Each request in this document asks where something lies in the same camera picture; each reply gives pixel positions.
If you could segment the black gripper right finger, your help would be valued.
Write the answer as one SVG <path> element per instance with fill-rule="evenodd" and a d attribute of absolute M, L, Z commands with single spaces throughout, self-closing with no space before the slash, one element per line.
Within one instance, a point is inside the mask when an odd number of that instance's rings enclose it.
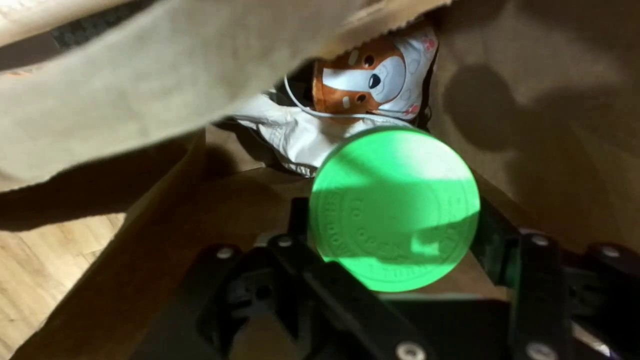
<path fill-rule="evenodd" d="M 640 254 L 599 243 L 565 250 L 480 203 L 474 256 L 510 291 L 511 360 L 640 360 Z"/>

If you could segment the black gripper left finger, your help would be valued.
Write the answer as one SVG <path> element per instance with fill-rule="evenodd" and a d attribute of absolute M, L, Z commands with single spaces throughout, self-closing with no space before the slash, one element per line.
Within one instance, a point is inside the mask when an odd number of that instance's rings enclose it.
<path fill-rule="evenodd" d="M 271 319 L 299 360 L 427 360 L 427 342 L 303 237 L 305 203 L 266 245 L 204 248 L 132 353 L 132 360 L 230 360 L 241 328 Z"/>

